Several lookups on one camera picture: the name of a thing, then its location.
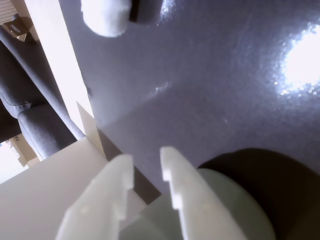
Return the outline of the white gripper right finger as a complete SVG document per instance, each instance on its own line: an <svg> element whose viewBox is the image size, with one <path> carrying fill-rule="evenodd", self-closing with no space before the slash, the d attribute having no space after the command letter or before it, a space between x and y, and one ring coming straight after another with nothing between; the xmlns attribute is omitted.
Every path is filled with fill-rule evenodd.
<svg viewBox="0 0 320 240"><path fill-rule="evenodd" d="M169 183L185 240L245 240L247 237L193 165L174 147L160 149L162 178Z"/></svg>

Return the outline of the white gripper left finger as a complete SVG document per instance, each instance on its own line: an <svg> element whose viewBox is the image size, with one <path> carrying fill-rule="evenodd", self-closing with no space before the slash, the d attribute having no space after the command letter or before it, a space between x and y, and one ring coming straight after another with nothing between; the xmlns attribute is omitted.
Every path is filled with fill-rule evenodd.
<svg viewBox="0 0 320 240"><path fill-rule="evenodd" d="M91 180L66 210L57 240L117 240L127 217L128 193L134 187L134 162L120 154Z"/></svg>

